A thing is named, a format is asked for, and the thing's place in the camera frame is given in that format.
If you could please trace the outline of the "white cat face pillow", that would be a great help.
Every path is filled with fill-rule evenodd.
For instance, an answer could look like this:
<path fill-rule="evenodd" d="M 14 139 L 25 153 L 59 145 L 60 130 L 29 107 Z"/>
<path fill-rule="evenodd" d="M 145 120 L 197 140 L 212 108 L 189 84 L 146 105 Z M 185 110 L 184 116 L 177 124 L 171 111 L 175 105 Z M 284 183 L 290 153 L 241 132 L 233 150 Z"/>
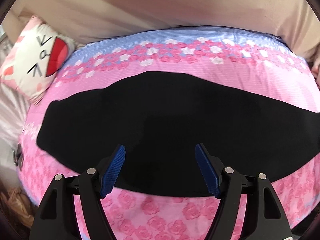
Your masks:
<path fill-rule="evenodd" d="M 75 48 L 73 39 L 33 16 L 1 66 L 1 82 L 35 105 Z"/>

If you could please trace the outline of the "shiny pink satin cloth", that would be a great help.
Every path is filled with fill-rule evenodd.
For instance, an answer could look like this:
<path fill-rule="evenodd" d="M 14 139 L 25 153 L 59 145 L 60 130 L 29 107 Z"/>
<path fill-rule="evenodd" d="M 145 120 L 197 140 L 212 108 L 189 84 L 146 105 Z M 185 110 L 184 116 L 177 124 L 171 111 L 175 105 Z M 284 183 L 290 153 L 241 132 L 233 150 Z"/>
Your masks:
<path fill-rule="evenodd" d="M 6 189 L 19 187 L 14 151 L 22 131 L 29 102 L 17 91 L 1 83 L 1 185 Z"/>

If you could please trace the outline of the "black pants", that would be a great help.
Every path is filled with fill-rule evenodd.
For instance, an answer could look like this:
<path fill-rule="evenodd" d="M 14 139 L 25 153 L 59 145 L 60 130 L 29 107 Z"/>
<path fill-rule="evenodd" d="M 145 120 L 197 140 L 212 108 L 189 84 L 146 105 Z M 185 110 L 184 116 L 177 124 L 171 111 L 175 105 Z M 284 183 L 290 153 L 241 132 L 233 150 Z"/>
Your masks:
<path fill-rule="evenodd" d="M 51 102 L 37 136 L 78 173 L 122 144 L 116 187 L 169 197 L 209 194 L 199 143 L 242 174 L 277 181 L 319 153 L 319 114 L 188 74 L 146 72 Z"/>

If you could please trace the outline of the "black small object beside bed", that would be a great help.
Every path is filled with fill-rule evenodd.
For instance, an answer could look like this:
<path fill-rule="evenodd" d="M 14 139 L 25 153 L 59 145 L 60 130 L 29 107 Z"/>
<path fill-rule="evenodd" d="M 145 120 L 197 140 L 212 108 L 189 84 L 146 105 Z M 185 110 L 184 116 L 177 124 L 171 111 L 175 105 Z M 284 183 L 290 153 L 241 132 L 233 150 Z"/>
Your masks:
<path fill-rule="evenodd" d="M 17 149 L 13 150 L 13 157 L 14 157 L 14 164 L 20 171 L 23 169 L 23 161 L 24 161 L 24 155 L 22 152 L 22 146 L 21 144 L 18 144 Z"/>

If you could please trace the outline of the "pink floral bed quilt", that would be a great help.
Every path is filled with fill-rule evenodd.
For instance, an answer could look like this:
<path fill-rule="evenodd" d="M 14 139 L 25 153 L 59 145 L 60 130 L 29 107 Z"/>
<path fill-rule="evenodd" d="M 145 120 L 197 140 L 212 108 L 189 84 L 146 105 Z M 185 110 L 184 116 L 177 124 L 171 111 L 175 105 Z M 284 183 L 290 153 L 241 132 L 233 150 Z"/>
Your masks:
<path fill-rule="evenodd" d="M 273 36 L 222 27 L 148 31 L 88 44 L 57 74 L 40 104 L 29 109 L 20 141 L 20 179 L 39 204 L 53 176 L 74 172 L 36 145 L 54 100 L 105 88 L 146 71 L 186 73 L 224 86 L 319 111 L 319 90 L 306 62 Z M 152 196 L 116 187 L 102 201 L 118 239 L 203 239 L 219 201 Z"/>

